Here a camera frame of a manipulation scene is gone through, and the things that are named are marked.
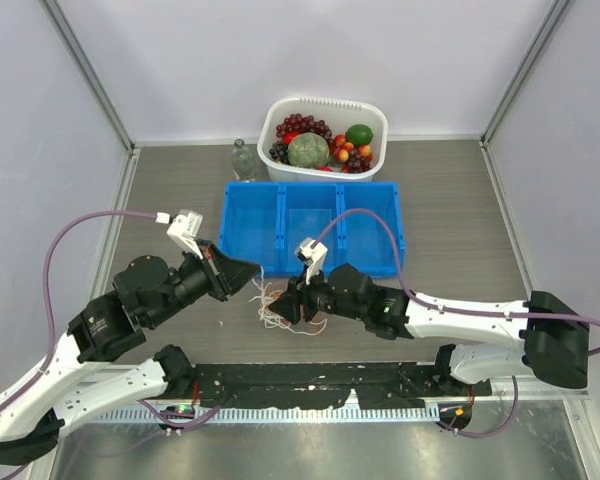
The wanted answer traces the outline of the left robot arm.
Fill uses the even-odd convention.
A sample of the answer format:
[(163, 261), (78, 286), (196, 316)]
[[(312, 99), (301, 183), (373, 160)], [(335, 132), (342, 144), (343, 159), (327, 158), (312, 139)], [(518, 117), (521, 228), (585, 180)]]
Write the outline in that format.
[[(185, 397), (195, 370), (181, 348), (167, 345), (140, 365), (106, 381), (82, 386), (145, 342), (154, 330), (203, 296), (226, 301), (258, 274), (256, 263), (225, 256), (211, 241), (187, 253), (179, 268), (141, 256), (113, 281), (112, 291), (90, 301), (69, 323), (40, 379), (0, 408), (0, 465), (21, 466), (53, 450), (89, 420), (132, 401)], [(0, 404), (9, 397), (0, 394)]]

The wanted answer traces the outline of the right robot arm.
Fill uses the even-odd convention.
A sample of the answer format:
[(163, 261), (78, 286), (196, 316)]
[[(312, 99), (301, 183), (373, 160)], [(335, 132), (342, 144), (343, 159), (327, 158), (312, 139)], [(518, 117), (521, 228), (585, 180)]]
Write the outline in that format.
[(502, 376), (534, 375), (547, 384), (588, 384), (589, 328), (555, 295), (500, 303), (440, 299), (376, 284), (350, 264), (329, 275), (293, 277), (272, 313), (292, 324), (317, 314), (363, 323), (385, 340), (446, 338), (431, 380), (445, 395)]

